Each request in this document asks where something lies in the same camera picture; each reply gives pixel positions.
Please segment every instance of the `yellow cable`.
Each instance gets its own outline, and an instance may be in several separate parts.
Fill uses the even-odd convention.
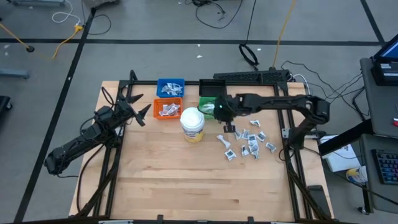
[[[23,41],[20,40],[20,38],[18,38],[15,34],[13,34],[11,31],[9,31],[7,29],[7,27],[5,27],[2,23],[0,23],[0,27],[3,28],[8,34],[10,34],[11,36],[13,36],[16,40],[18,40],[18,42],[20,42],[23,46],[25,46],[27,49],[29,48],[29,46],[25,43],[23,43]]]
[[[55,52],[54,52],[54,55],[52,56],[52,59],[55,59],[55,57],[58,54],[58,51],[59,51],[60,47],[62,46],[62,44],[68,42],[70,39],[72,39],[81,30],[83,30],[82,26],[75,25],[75,32],[68,39],[64,40],[63,42],[61,42],[61,44],[58,45],[57,49],[55,49]]]
[[[283,36],[283,34],[284,34],[284,32],[285,32],[285,27],[286,27],[287,21],[289,21],[289,19],[290,19],[290,15],[291,15],[291,13],[292,13],[292,11],[293,11],[293,8],[294,8],[295,4],[296,4],[296,0],[293,0],[293,1],[292,1],[292,5],[290,5],[289,12],[287,13],[284,26],[282,27],[282,31],[280,32],[280,35],[279,35],[279,38],[278,38],[278,43],[276,44],[276,51],[275,51],[274,63],[272,63],[272,66],[273,66],[273,67],[275,67],[276,58],[278,57],[278,50],[279,50],[280,40],[282,39],[282,36]]]

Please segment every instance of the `white lid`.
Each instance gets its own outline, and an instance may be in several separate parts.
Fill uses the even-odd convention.
[[[203,127],[204,119],[204,115],[197,108],[187,108],[182,112],[180,122],[185,129],[196,131]]]

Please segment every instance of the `orange bin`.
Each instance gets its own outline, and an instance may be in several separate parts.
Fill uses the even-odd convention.
[[[180,105],[178,109],[178,115],[174,116],[161,116],[159,112],[163,110],[163,105],[170,105],[170,104]],[[182,113],[182,98],[174,97],[174,98],[159,98],[154,100],[154,117],[156,119],[175,119],[180,118]]]

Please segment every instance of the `computer monitor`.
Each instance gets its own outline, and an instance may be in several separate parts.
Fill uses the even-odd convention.
[[[398,86],[398,35],[372,57],[373,78],[377,85]]]

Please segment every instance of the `yellow label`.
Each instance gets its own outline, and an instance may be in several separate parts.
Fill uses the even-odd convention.
[[[184,131],[184,138],[185,140],[187,140],[188,142],[191,143],[196,143],[196,142],[200,142],[201,139],[203,138],[203,130],[201,130],[198,133],[192,134],[192,133],[187,133]]]

